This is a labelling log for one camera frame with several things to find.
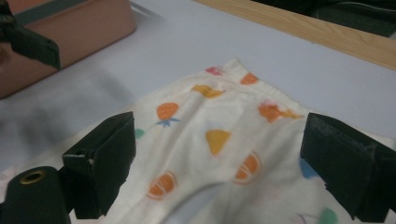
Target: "pink print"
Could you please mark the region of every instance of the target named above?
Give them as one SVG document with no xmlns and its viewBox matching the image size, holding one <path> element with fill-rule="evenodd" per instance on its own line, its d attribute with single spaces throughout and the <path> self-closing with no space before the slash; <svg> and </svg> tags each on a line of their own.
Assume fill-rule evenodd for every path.
<svg viewBox="0 0 396 224">
<path fill-rule="evenodd" d="M 223 74 L 223 70 L 221 67 L 210 67 L 206 68 L 205 71 L 212 74 L 213 76 L 221 76 Z"/>
</svg>

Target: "orange slice print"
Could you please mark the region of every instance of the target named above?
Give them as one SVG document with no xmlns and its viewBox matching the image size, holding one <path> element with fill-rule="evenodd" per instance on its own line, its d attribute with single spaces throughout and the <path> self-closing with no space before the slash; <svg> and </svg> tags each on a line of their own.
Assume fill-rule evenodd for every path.
<svg viewBox="0 0 396 224">
<path fill-rule="evenodd" d="M 239 166 L 233 182 L 239 185 L 250 183 L 262 169 L 262 162 L 256 152 L 250 153 Z"/>
<path fill-rule="evenodd" d="M 223 94 L 223 91 L 214 91 L 206 85 L 195 85 L 191 90 L 200 92 L 206 98 L 215 98 Z"/>
<path fill-rule="evenodd" d="M 281 111 L 279 109 L 279 106 L 268 102 L 264 102 L 263 104 L 261 104 L 258 109 L 260 115 L 265 117 L 270 123 L 274 122 L 279 117 L 291 118 L 291 119 L 298 119 L 301 117 L 289 109 L 286 111 Z"/>
<path fill-rule="evenodd" d="M 241 79 L 241 84 L 242 85 L 251 85 L 254 84 L 258 81 L 259 79 L 254 76 L 251 73 L 247 73 L 242 79 Z"/>
<path fill-rule="evenodd" d="M 151 182 L 151 184 L 149 185 L 147 196 L 150 199 L 160 201 L 167 194 L 172 192 L 176 185 L 177 182 L 175 175 L 172 172 L 168 171 Z"/>
<path fill-rule="evenodd" d="M 210 130 L 206 132 L 206 141 L 212 155 L 217 156 L 230 138 L 231 133 L 223 130 Z"/>
<path fill-rule="evenodd" d="M 179 119 L 174 119 L 172 116 L 176 114 L 178 111 L 178 104 L 176 103 L 166 103 L 159 105 L 157 107 L 157 116 L 160 119 L 157 124 L 162 125 L 163 127 L 171 126 L 171 121 L 180 121 Z"/>
</svg>

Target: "cardboard box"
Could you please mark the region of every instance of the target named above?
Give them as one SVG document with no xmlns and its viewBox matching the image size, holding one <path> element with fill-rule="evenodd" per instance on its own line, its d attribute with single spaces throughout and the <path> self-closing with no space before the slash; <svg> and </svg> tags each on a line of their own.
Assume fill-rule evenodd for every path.
<svg viewBox="0 0 396 224">
<path fill-rule="evenodd" d="M 128 0 L 36 0 L 36 7 L 31 9 L 21 5 L 29 1 L 8 2 L 11 10 L 21 12 L 13 12 L 18 23 L 58 44 L 62 68 L 131 34 L 136 27 Z M 50 4 L 60 2 L 68 6 L 49 10 Z M 57 72 L 53 67 L 12 52 L 9 44 L 2 47 L 10 54 L 11 61 L 0 74 L 0 98 Z"/>
</svg>

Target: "wrinkled cloth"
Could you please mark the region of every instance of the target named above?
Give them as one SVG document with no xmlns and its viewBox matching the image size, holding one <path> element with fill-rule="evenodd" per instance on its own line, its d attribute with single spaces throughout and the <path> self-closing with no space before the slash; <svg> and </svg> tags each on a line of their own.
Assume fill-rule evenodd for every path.
<svg viewBox="0 0 396 224">
<path fill-rule="evenodd" d="M 92 223 L 162 223 L 191 195 L 218 183 L 224 183 L 219 193 L 191 224 L 360 223 L 300 159 L 311 110 L 236 59 L 182 78 L 127 110 L 134 111 L 136 157 L 109 213 Z M 375 139 L 395 146 L 392 139 Z M 62 150 L 24 168 L 60 168 Z M 2 178 L 18 172 L 8 170 Z"/>
</svg>

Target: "white table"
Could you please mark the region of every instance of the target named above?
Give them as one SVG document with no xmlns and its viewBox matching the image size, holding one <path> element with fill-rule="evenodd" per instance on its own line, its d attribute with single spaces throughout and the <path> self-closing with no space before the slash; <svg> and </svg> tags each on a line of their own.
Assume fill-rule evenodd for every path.
<svg viewBox="0 0 396 224">
<path fill-rule="evenodd" d="M 0 171 L 234 57 L 301 104 L 396 138 L 395 71 L 192 1 L 132 6 L 138 21 L 132 35 L 0 100 Z"/>
</svg>

